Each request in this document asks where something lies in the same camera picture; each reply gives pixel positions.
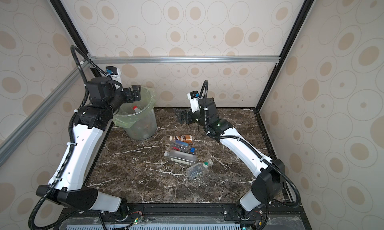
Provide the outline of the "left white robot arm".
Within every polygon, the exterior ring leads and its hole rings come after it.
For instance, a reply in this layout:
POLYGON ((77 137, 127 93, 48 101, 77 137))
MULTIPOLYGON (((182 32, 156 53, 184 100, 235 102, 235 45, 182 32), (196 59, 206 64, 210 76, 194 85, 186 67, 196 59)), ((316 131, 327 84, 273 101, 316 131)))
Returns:
POLYGON ((43 226, 44 230, 52 229, 73 215, 85 211, 108 212, 119 221, 128 217, 126 199, 86 187, 85 181, 92 166, 93 154, 102 142, 103 133, 112 122, 114 114, 123 104, 141 100, 141 86, 124 88, 111 76, 111 72, 103 71, 78 47, 71 46, 70 50, 84 82, 85 95, 70 119, 70 140, 57 171, 48 184, 40 185, 36 191, 40 200, 28 220, 31 230, 40 229, 35 223, 35 218, 46 200, 74 211, 50 225, 43 226))

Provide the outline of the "white red-capped milk bottle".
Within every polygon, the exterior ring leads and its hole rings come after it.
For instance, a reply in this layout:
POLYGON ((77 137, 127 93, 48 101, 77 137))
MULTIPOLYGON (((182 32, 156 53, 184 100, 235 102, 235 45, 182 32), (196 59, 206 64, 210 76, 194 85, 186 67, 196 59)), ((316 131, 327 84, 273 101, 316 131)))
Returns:
POLYGON ((140 108, 138 108, 137 106, 134 106, 133 107, 133 110, 136 112, 136 113, 140 113, 142 110, 140 108))

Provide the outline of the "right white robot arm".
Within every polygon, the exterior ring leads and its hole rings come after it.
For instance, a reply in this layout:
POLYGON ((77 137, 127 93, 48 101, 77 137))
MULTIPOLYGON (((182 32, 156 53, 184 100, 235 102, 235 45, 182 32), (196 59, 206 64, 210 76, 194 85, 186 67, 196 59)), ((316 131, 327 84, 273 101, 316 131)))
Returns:
POLYGON ((219 117, 215 100, 208 97, 209 81, 205 80, 200 91, 187 94, 191 107, 178 111, 180 123, 199 124, 207 137, 216 140, 230 149, 252 172, 255 180, 251 189, 238 201, 239 208, 244 213, 250 213, 255 208, 277 202, 274 198, 284 186, 289 185, 296 199, 285 203, 288 208, 301 205, 298 188, 285 174, 285 165, 279 160, 272 160, 261 153, 249 141, 241 136, 236 128, 227 120, 219 117))

